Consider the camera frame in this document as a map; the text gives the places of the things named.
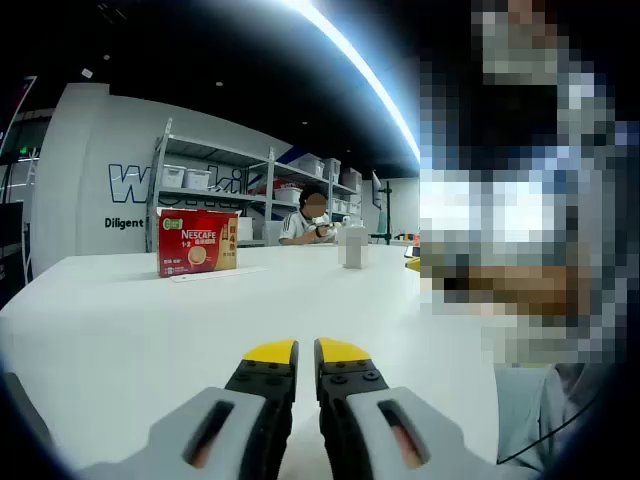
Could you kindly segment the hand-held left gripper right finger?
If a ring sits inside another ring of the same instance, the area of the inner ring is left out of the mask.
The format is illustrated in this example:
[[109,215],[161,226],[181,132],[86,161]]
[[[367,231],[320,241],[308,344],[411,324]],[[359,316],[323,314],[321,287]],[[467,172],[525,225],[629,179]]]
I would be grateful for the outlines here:
[[469,450],[463,432],[359,347],[314,341],[319,428],[335,479],[514,479]]

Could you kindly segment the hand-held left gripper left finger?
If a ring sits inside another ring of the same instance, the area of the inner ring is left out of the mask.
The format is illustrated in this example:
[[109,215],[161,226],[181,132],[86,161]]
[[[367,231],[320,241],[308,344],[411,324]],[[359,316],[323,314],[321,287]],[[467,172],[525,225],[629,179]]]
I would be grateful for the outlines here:
[[208,387],[152,425],[144,448],[81,479],[275,479],[292,430],[298,342],[249,351],[223,388]]

